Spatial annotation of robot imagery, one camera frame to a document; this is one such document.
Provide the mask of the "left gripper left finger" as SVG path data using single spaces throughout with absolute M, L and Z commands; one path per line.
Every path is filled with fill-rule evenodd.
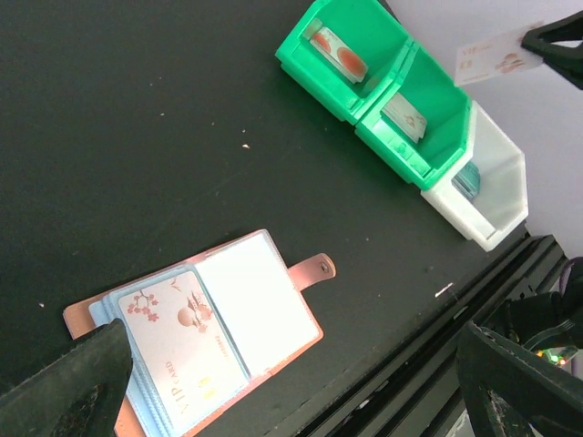
M 121 320 L 82 335 L 1 393 L 1 434 L 112 436 L 132 367 Z

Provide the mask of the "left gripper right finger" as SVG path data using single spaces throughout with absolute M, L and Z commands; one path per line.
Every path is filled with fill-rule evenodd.
M 582 380 L 468 322 L 456 372 L 476 436 L 580 436 Z

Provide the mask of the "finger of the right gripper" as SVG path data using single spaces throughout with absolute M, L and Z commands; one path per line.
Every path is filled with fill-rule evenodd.
M 528 30 L 521 47 L 540 56 L 543 63 L 582 88 L 582 15 L 579 11 L 556 22 Z

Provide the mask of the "pink leather card holder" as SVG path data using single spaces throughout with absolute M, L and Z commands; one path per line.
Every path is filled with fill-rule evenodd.
M 193 271 L 198 278 L 248 383 L 192 427 L 175 430 L 117 298 L 185 271 Z M 117 435 L 193 436 L 322 338 L 322 329 L 302 294 L 335 273 L 332 260 L 324 254 L 287 266 L 269 232 L 260 229 L 72 304 L 65 309 L 64 319 L 73 338 L 115 319 L 126 327 L 133 369 L 115 425 Z

